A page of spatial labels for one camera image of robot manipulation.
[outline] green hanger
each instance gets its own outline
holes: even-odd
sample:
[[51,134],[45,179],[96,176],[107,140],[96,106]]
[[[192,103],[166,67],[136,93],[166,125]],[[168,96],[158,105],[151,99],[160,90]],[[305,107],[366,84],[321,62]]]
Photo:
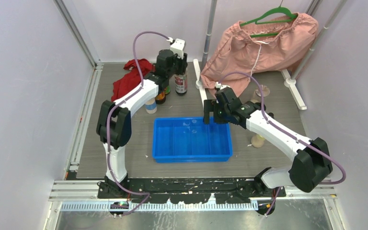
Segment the green hanger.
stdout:
[[[287,20],[280,20],[280,21],[267,21],[267,22],[259,22],[259,20],[262,20],[263,18],[269,16],[269,15],[272,15],[272,14],[275,14],[275,13],[282,13],[282,14],[285,14],[287,15],[288,17],[290,17],[290,19],[287,19]],[[255,24],[268,24],[268,23],[285,23],[285,22],[290,22],[292,20],[294,20],[295,18],[297,18],[296,15],[292,14],[291,11],[285,7],[277,7],[277,8],[274,8],[274,9],[271,9],[269,11],[267,11],[266,13],[264,13],[261,17],[259,18],[255,18],[251,21],[248,21],[248,22],[245,22],[245,23],[242,23],[240,24],[240,26],[244,26],[244,25],[247,25],[247,24],[250,24],[250,23],[255,23]],[[255,35],[250,35],[250,37],[263,37],[263,36],[275,36],[277,35],[278,33],[271,33],[271,34],[255,34]]]

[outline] red fabric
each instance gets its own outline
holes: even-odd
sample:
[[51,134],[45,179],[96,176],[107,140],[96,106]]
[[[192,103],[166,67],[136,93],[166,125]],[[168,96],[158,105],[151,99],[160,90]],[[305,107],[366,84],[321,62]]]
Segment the red fabric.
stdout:
[[[153,65],[146,59],[140,59],[138,62],[143,76],[150,73],[154,68]],[[128,61],[123,67],[123,69],[126,70],[130,68],[132,68],[132,70],[129,73],[125,74],[122,79],[114,82],[114,95],[111,97],[112,101],[125,96],[128,92],[132,91],[132,89],[140,84],[139,69],[136,66],[135,60]]]

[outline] pink garment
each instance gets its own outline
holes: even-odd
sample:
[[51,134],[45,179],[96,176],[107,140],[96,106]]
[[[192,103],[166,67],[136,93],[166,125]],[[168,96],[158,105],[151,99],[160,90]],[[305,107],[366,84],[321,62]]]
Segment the pink garment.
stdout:
[[[305,13],[296,13],[297,18],[288,23],[248,24],[240,27],[237,22],[227,29],[201,72],[205,88],[214,95],[215,82],[233,71],[258,73],[264,71],[296,68],[313,43],[318,22]],[[287,16],[273,19],[286,20]],[[278,33],[276,36],[255,37],[253,34]],[[247,87],[250,78],[232,74],[222,81],[239,96]]]

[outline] blue tray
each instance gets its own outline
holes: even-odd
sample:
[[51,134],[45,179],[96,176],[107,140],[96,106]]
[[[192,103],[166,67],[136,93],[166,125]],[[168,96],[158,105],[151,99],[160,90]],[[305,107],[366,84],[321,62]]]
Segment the blue tray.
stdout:
[[232,156],[228,124],[219,125],[202,117],[156,118],[153,158],[158,163],[227,161]]

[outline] wall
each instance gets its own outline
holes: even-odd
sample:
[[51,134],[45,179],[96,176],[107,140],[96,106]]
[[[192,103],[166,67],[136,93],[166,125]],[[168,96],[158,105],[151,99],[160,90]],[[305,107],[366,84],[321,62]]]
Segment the wall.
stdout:
[[[210,53],[218,45],[222,33],[239,20],[248,21],[277,7],[281,0],[218,0]],[[305,12],[311,0],[284,0],[292,12]],[[67,0],[73,18],[85,32],[102,62],[126,62],[133,58],[135,36],[153,30],[186,41],[189,60],[201,59],[211,0]],[[138,57],[155,60],[166,47],[163,38],[144,35],[138,40]]]
[[0,0],[0,229],[43,228],[91,74],[52,0]]
[[[335,7],[323,2],[319,20]],[[307,134],[323,137],[346,169],[336,190],[348,229],[368,229],[368,2],[347,1],[297,82]]]

